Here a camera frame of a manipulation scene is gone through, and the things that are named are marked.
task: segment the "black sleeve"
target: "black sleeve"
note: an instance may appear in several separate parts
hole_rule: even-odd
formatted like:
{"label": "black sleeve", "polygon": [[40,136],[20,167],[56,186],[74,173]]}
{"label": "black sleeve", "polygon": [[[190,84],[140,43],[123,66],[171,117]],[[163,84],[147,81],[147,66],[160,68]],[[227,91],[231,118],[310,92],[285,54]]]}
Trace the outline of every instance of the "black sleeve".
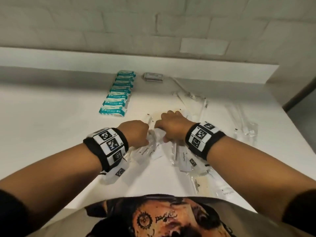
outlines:
{"label": "black sleeve", "polygon": [[0,190],[1,236],[26,236],[32,232],[28,224],[28,213],[24,204],[13,195]]}
{"label": "black sleeve", "polygon": [[296,196],[287,206],[282,221],[316,236],[316,190]]}

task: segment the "white countertop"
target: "white countertop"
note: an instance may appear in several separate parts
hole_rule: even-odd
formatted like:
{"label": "white countertop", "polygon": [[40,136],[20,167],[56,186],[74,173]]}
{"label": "white countertop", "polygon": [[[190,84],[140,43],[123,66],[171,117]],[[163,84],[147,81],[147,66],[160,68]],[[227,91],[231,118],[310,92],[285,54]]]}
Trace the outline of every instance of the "white countertop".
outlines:
{"label": "white countertop", "polygon": [[[106,80],[108,86],[112,80]],[[264,85],[190,79],[183,79],[181,83],[208,98],[205,119],[224,132],[234,128],[224,105],[231,100],[241,103],[249,119],[259,124],[256,147],[316,179],[316,155]],[[183,103],[171,95],[176,90],[179,87],[171,79],[160,84],[138,78],[126,116],[116,118],[98,113],[107,95],[105,90],[0,85],[0,178],[81,143],[87,134],[102,127],[144,119],[146,114],[154,112],[184,108]],[[188,176],[172,167],[166,158],[152,160],[145,169],[135,171],[135,168],[131,165],[113,185],[103,185],[97,177],[55,220],[109,198],[153,193],[194,195]],[[232,202],[253,210],[242,198]]]}

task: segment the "wristband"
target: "wristband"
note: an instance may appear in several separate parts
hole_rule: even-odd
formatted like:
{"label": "wristband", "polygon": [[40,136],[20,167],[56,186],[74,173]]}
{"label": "wristband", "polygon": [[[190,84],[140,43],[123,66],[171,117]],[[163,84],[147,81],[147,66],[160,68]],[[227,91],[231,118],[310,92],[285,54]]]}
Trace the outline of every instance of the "wristband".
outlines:
{"label": "wristband", "polygon": [[196,123],[189,129],[185,142],[193,154],[206,160],[211,147],[223,136],[225,136],[224,132],[205,121]]}
{"label": "wristband", "polygon": [[109,172],[116,167],[128,151],[128,142],[117,128],[103,128],[87,136],[83,143],[96,155],[102,171]]}

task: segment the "brick wall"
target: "brick wall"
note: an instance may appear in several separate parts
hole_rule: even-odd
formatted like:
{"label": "brick wall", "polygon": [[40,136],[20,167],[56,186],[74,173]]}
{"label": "brick wall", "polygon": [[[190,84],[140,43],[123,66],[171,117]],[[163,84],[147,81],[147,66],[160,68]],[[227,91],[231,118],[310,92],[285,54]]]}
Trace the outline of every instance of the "brick wall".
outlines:
{"label": "brick wall", "polygon": [[0,46],[278,63],[270,82],[302,85],[316,0],[0,0]]}

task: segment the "forearm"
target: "forearm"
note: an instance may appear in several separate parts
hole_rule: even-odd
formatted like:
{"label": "forearm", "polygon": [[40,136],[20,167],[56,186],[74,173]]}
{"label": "forearm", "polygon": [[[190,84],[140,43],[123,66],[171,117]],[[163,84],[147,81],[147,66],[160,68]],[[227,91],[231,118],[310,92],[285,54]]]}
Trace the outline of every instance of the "forearm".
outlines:
{"label": "forearm", "polygon": [[99,159],[79,144],[0,180],[0,189],[22,201],[34,228],[45,224],[100,173]]}
{"label": "forearm", "polygon": [[227,136],[212,146],[207,160],[256,211],[275,220],[296,195],[316,188],[313,179]]}

